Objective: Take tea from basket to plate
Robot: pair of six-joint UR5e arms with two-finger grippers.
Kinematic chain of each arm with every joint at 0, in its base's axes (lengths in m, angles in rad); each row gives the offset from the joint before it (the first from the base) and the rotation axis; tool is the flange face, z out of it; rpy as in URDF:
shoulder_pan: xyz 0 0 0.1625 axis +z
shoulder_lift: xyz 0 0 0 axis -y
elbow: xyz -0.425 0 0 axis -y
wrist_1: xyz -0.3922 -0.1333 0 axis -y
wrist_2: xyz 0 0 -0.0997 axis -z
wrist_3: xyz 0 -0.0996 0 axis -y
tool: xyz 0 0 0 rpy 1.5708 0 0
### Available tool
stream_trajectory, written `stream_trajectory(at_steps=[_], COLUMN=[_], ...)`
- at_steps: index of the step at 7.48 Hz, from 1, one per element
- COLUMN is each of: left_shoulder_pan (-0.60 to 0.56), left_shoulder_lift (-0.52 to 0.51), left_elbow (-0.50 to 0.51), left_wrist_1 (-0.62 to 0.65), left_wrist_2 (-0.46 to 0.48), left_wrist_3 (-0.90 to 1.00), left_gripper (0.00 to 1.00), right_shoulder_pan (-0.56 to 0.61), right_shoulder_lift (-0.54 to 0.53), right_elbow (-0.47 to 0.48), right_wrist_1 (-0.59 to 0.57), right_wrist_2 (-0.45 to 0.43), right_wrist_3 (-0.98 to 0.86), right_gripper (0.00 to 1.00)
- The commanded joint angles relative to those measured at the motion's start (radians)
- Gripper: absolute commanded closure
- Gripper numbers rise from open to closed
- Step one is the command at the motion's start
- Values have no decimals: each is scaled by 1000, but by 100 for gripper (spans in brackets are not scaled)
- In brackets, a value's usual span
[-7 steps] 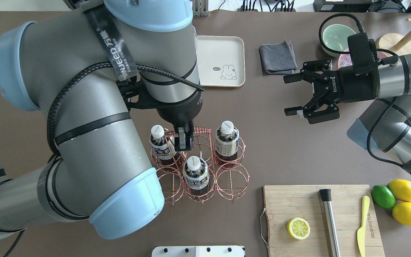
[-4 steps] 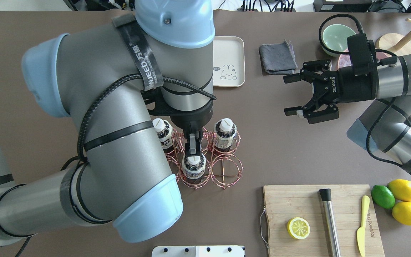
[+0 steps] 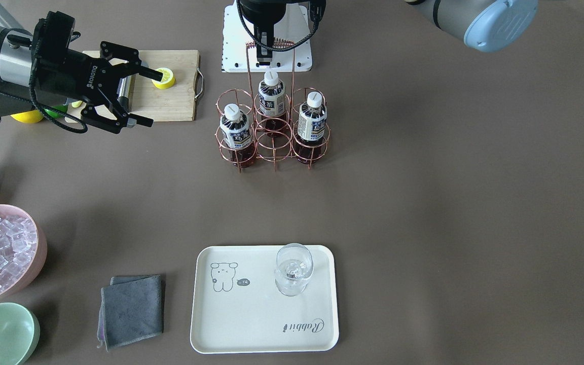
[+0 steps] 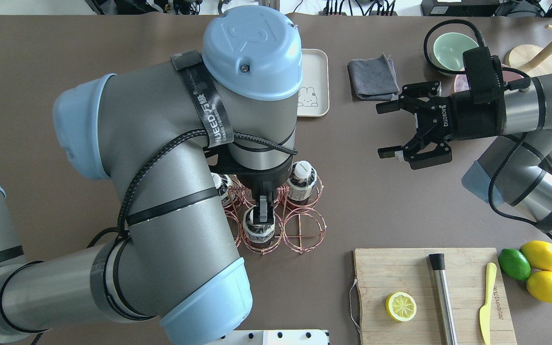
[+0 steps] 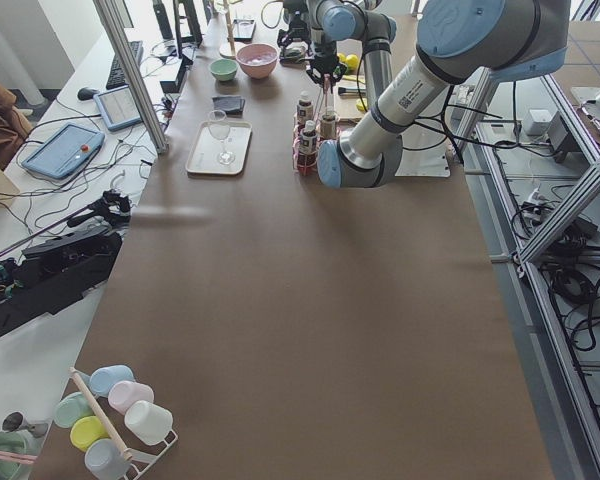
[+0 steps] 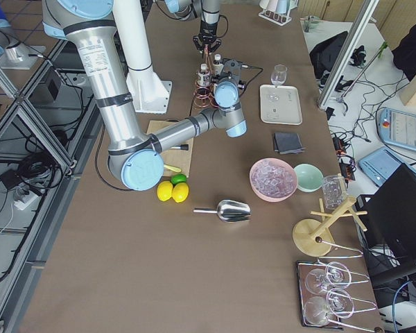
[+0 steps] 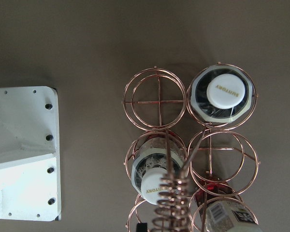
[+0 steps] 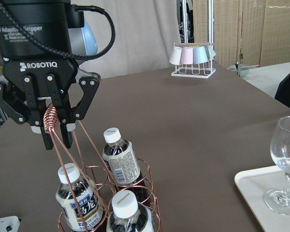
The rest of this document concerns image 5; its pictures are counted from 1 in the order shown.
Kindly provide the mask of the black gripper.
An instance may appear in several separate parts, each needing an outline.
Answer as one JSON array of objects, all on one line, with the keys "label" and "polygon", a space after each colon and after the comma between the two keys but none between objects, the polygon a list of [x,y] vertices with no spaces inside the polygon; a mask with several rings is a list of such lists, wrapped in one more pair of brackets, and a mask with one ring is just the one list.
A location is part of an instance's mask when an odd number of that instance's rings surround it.
[{"label": "black gripper", "polygon": [[308,59],[306,73],[314,83],[337,83],[346,74],[346,64],[336,54],[314,55]]},{"label": "black gripper", "polygon": [[311,50],[310,29],[305,12],[293,12],[288,19],[288,28],[280,29],[277,37],[279,61],[302,63]]}]

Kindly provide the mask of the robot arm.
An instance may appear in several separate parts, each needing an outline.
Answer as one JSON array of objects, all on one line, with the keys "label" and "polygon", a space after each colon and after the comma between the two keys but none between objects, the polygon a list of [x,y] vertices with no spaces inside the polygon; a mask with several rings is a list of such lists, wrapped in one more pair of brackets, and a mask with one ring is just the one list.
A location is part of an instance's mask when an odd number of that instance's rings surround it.
[{"label": "robot arm", "polygon": [[283,17],[288,27],[278,32],[277,44],[281,57],[292,44],[304,43],[309,62],[325,65],[334,55],[332,41],[326,33],[324,16],[328,1],[283,1]]},{"label": "robot arm", "polygon": [[331,188],[374,188],[401,163],[401,135],[443,90],[486,68],[497,82],[539,77],[564,63],[567,1],[430,1],[416,29],[415,54],[391,73],[394,20],[366,2],[312,1],[312,29],[363,44],[368,113],[319,148],[317,169]]}]

